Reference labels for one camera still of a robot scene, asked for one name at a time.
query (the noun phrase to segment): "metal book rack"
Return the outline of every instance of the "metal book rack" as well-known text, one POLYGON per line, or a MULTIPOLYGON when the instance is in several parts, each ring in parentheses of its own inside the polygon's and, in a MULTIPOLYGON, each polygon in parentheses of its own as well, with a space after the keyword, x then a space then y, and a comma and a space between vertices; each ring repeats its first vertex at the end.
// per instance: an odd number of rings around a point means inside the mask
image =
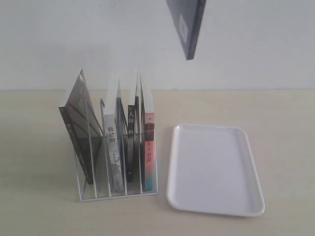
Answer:
POLYGON ((94 165, 94 157, 92 151, 92 139, 91 139, 91 126, 89 121, 88 109, 92 111, 87 101, 85 101, 85 111, 87 117, 88 124, 88 134, 89 134, 89 142, 90 142, 90 154, 91 154, 91 163, 92 163, 92 174, 93 174, 93 184, 87 184, 87 180, 83 173, 83 170, 78 164, 78 157, 76 152, 74 151, 74 160, 75 160, 75 172, 78 184, 78 192, 79 192, 79 201, 80 202, 90 202, 97 200, 108 200, 108 199, 118 199, 118 198, 129 198, 129 197, 139 197, 139 196, 148 196, 148 195, 156 195, 158 194, 158 173, 157 173, 157 160, 156 160, 156 148, 154 145, 154 179, 153 179, 153 190, 150 192, 143 191, 142 187, 142 173, 141 168, 141 156, 140 156, 140 132, 139 130, 136 133, 136 142, 134 145, 134 149, 137 150, 134 152, 134 167, 133 167, 133 182, 127 182, 126 180, 126 165, 125 165, 125 155, 123 150, 123 172, 124 172, 124 187, 125 191, 123 193, 114 193, 112 191, 112 178, 109 174, 109 152, 106 147, 106 137, 105 137, 105 125, 103 120, 103 108, 104 102, 100 99, 100 111, 101 111, 101 120, 102 120, 102 128, 103 128, 103 137, 102 144, 100 148, 100 156, 97 160, 97 164, 94 165))

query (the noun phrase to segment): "book spine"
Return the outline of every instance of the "book spine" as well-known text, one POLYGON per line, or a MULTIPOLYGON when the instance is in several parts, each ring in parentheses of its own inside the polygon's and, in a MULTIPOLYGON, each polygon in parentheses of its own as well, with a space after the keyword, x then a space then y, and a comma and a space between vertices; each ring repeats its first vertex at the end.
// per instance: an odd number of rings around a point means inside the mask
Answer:
POLYGON ((135 105, 128 105, 127 181, 132 182, 135 105))
POLYGON ((145 114, 144 124, 144 170, 145 170, 145 191, 153 190, 154 158, 155 158, 155 114, 145 114))
POLYGON ((124 192, 124 181, 122 173, 121 157, 119 153, 117 128, 115 125, 115 115, 105 115, 105 135, 109 152, 109 163, 111 168, 113 191, 124 192))
POLYGON ((77 154, 77 157, 79 159, 79 162, 82 166, 82 170, 83 170, 83 173, 85 175, 85 178, 88 182, 88 184, 93 184, 93 176, 92 174, 89 174, 88 173, 88 167, 87 167, 87 164, 85 163, 85 160, 83 158, 83 153, 81 151, 81 148, 80 148, 80 144, 79 144, 79 141, 78 141, 78 138, 75 134, 75 130, 74 130, 74 126, 73 126, 73 123, 67 113, 67 110, 66 110, 66 107, 59 107, 59 111, 60 111, 60 114, 63 118, 63 121, 64 121, 64 124, 67 128, 67 131, 68 131, 68 134, 70 136, 70 139, 71 139, 71 142, 72 142, 72 145, 74 147, 74 150, 77 154))
POLYGON ((203 16, 203 12, 204 12, 204 9, 205 9, 205 5, 206 5, 206 0, 199 0, 198 1, 196 15, 195 15, 195 20, 194 20, 194 24, 192 26, 189 50, 188 50, 188 54, 187 54, 187 57, 186 57, 187 60, 193 59, 194 55, 195 55, 197 41, 198 41, 198 36, 199 36, 199 31, 200 31, 200 26, 201 26, 201 21, 202 21, 202 16, 203 16))

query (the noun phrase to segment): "rectangular tray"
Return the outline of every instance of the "rectangular tray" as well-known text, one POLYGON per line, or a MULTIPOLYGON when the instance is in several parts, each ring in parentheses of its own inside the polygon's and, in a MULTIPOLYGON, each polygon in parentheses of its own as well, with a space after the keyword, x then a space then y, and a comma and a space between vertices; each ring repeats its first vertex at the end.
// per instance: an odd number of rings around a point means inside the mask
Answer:
POLYGON ((175 126, 167 199, 180 210, 261 215, 265 203, 246 133, 236 127, 175 126))

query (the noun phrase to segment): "plastic tray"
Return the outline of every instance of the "plastic tray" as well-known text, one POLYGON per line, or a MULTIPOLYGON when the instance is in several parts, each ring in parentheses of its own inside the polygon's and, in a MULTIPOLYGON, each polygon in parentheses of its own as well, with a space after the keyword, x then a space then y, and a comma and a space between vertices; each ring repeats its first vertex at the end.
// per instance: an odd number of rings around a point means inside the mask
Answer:
POLYGON ((261 215, 265 203, 246 133, 236 127, 175 126, 167 199, 180 210, 261 215))

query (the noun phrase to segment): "table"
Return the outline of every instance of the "table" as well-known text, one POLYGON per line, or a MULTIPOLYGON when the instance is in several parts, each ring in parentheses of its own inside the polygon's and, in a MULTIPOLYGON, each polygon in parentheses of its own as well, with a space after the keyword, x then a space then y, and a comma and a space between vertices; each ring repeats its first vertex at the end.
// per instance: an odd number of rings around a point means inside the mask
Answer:
MULTIPOLYGON (((127 92, 123 100, 127 101, 127 92)), ((155 91, 159 194, 78 202, 63 91, 0 92, 0 235, 313 235, 315 90, 155 91), (261 217, 173 209, 166 182, 174 125, 238 126, 249 137, 261 217)), ((105 92, 91 92, 96 115, 105 92)))

